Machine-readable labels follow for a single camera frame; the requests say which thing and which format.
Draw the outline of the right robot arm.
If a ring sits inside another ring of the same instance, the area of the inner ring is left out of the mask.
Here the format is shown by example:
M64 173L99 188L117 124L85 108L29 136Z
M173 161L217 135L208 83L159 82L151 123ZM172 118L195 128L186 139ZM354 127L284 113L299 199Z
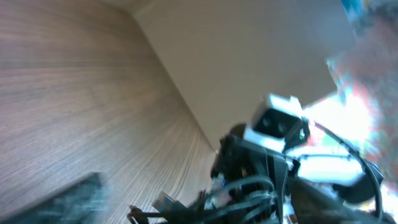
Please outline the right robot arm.
M214 196L229 195L227 207L212 219L232 223L282 223L289 202L299 223L393 223L382 209L383 176L345 140L344 154L313 148L290 155L245 140L235 126L221 140L211 170L223 185Z

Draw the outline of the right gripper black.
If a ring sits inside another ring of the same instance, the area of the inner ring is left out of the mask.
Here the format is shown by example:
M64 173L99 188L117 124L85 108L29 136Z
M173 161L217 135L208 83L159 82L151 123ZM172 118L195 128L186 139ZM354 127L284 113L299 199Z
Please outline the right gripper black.
M243 139L237 124L220 140L211 178L212 218L282 218L289 166L284 156Z

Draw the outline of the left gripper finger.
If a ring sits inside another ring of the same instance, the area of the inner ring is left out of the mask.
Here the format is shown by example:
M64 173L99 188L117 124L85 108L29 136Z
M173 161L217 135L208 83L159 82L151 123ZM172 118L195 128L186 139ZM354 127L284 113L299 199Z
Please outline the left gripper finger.
M105 209L107 188L91 172L1 219L2 224L94 223Z

